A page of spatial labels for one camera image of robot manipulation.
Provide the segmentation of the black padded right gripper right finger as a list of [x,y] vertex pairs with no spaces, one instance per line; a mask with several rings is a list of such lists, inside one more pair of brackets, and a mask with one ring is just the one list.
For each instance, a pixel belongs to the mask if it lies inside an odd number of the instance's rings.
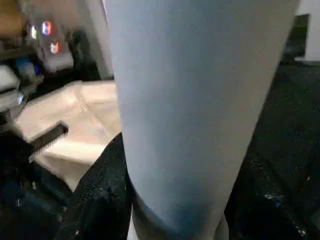
[[311,240],[270,166],[248,152],[224,211],[231,240]]

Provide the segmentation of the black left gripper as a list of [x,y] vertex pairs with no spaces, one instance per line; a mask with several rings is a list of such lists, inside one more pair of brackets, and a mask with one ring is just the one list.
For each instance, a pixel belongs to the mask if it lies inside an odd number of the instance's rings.
[[33,156],[43,152],[68,132],[69,127],[60,121],[28,142],[17,129],[2,129],[0,131],[0,174],[14,176],[27,172]]

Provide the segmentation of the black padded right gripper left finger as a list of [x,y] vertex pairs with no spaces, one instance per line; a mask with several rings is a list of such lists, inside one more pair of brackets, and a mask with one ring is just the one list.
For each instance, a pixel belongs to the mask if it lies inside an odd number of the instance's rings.
[[133,190],[121,133],[80,179],[56,240],[125,240],[128,237]]

